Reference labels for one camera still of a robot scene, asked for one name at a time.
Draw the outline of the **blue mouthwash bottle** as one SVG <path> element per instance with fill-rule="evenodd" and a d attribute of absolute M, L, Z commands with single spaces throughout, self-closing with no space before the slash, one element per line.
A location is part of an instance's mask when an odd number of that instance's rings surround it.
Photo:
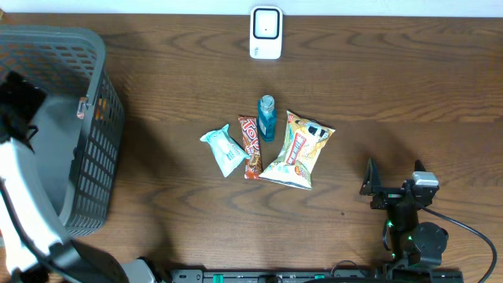
<path fill-rule="evenodd" d="M 275 109 L 275 100 L 271 95 L 264 95 L 258 101 L 257 124 L 259 133 L 265 142 L 272 142 L 275 136 L 275 125 L 277 121 L 277 112 Z"/>

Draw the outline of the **red chocolate bar wrapper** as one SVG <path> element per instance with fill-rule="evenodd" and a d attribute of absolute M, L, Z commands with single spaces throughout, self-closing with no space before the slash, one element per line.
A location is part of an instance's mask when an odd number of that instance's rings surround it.
<path fill-rule="evenodd" d="M 238 118 L 243 134 L 244 151 L 249 155 L 245 161 L 245 179 L 259 179 L 263 172 L 262 157 L 259 146 L 257 119 L 252 116 Z"/>

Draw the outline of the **light blue tissue pack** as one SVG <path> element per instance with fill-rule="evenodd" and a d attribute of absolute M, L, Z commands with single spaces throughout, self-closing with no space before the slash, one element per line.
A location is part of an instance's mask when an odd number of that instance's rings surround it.
<path fill-rule="evenodd" d="M 242 161 L 250 156 L 229 136 L 229 124 L 218 130 L 208 131 L 200 137 L 209 144 L 223 176 L 227 178 Z"/>

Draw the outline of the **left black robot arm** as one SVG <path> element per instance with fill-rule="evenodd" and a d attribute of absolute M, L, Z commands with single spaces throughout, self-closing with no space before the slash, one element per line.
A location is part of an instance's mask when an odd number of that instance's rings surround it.
<path fill-rule="evenodd" d="M 121 264 L 112 255 L 69 234 L 42 187 L 30 140 L 32 119 L 46 94 L 22 75 L 1 83 L 1 233 L 12 282 L 160 282 L 146 259 Z"/>

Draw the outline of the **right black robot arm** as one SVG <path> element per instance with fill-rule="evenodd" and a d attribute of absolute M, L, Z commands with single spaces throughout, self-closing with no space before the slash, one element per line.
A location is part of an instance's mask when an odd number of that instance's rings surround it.
<path fill-rule="evenodd" d="M 400 282 L 433 281 L 433 270 L 442 263 L 449 234 L 432 222 L 420 222 L 418 211 L 432 204 L 438 190 L 438 179 L 419 160 L 412 177 L 399 187 L 384 186 L 376 162 L 368 160 L 359 193 L 372 197 L 372 209 L 387 212 L 382 241 L 393 257 L 376 271 L 377 277 Z"/>

